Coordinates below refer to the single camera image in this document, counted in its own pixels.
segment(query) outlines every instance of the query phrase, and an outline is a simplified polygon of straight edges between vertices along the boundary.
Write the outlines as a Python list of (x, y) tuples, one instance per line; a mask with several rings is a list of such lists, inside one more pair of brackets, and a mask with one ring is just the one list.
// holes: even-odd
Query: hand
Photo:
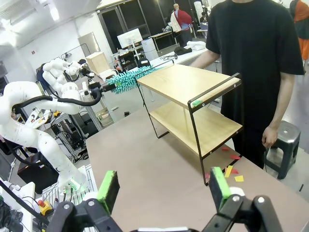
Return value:
[(278, 138), (278, 129), (268, 126), (263, 133), (262, 144), (264, 147), (270, 148), (271, 146), (274, 145), (277, 138)]

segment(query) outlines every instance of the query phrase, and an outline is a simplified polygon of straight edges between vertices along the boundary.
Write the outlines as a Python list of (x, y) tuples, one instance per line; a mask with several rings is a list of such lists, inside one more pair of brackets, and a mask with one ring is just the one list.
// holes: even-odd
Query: red jacket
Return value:
[(187, 12), (178, 10), (178, 17), (176, 16), (176, 11), (174, 12), (174, 14), (177, 22), (179, 23), (179, 26), (182, 26), (183, 23), (192, 24), (192, 18)]

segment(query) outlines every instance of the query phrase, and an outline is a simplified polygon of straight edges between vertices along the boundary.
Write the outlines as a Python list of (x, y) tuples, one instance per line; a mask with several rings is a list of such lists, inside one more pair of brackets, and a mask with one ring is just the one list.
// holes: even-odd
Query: red paper scrap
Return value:
[(235, 160), (239, 160), (240, 159), (240, 157), (237, 156), (237, 155), (230, 155), (230, 158), (231, 159), (235, 159)]
[(233, 168), (231, 171), (231, 174), (239, 174), (239, 172), (237, 171), (237, 169)]

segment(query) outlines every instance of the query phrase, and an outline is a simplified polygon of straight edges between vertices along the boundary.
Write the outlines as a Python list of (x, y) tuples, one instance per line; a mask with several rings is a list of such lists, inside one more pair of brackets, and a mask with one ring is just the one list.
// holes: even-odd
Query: white cloth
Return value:
[(170, 16), (170, 22), (171, 22), (171, 26), (172, 26), (174, 32), (179, 32), (179, 31), (182, 30), (182, 27), (177, 22), (177, 19), (176, 19), (176, 16), (175, 16), (174, 12)]
[(205, 49), (206, 43), (203, 42), (203, 41), (196, 41), (196, 42), (189, 41), (189, 42), (187, 42), (187, 46), (192, 48), (192, 50), (198, 51), (198, 50)]

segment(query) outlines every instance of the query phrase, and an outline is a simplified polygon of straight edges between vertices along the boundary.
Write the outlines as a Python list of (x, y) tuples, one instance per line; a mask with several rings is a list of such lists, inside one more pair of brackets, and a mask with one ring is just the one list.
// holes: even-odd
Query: teal brush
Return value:
[(157, 71), (158, 69), (152, 69), (152, 66), (141, 67), (136, 71), (126, 71), (126, 73), (121, 73), (117, 76), (112, 77), (107, 80), (109, 85), (116, 84), (116, 88), (112, 90), (115, 94), (120, 94), (126, 91), (130, 91), (137, 87), (134, 77), (140, 79), (143, 76), (146, 76), (150, 73)]

